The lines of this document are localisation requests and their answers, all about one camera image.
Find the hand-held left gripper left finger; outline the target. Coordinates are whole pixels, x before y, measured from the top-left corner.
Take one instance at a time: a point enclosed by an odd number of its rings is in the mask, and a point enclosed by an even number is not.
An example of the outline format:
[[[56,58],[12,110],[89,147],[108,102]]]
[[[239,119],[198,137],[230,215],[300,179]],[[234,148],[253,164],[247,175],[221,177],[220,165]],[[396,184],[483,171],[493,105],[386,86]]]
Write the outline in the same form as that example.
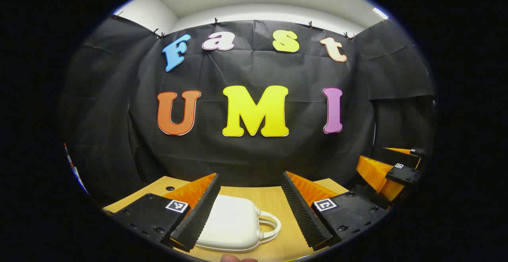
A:
[[[103,210],[114,222],[151,244],[189,252],[209,218],[221,189],[220,180],[217,173],[192,182],[158,175]]]

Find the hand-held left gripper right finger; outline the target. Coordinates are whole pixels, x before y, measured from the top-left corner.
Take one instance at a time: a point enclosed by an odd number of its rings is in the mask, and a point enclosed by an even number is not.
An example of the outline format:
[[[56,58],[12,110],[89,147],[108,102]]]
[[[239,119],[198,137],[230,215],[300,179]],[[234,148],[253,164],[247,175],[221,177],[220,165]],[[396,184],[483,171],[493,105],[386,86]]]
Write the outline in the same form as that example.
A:
[[[390,209],[367,189],[334,192],[288,171],[281,187],[308,246],[313,250],[345,244],[383,220]]]

